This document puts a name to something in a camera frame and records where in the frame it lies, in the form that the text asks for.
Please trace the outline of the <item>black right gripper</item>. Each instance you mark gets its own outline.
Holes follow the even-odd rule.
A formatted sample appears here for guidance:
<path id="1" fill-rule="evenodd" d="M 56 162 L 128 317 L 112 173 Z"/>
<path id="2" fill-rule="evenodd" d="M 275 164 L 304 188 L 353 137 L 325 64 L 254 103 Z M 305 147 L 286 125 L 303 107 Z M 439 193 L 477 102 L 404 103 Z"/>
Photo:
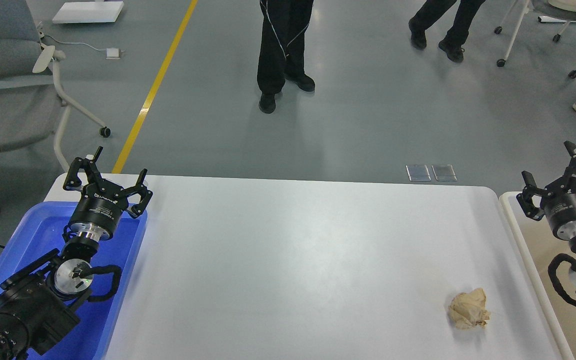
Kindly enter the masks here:
<path id="1" fill-rule="evenodd" d="M 571 240 L 576 237 L 576 144 L 565 141 L 564 146 L 570 162 L 563 173 L 563 189 L 550 189 L 551 184 L 538 187 L 530 171 L 521 171 L 525 185 L 516 200 L 527 218 L 541 221 L 545 216 L 554 237 Z M 541 198 L 538 206 L 534 196 Z"/>

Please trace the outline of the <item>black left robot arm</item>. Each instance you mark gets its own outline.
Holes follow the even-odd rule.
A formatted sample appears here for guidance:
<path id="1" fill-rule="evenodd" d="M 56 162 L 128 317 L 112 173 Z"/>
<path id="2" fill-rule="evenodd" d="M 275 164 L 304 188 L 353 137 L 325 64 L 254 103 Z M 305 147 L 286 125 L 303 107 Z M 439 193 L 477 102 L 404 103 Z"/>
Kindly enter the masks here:
<path id="1" fill-rule="evenodd" d="M 142 170 L 132 186 L 76 157 L 65 191 L 76 205 L 29 210 L 0 256 L 0 360 L 103 357 L 146 230 L 153 196 Z"/>

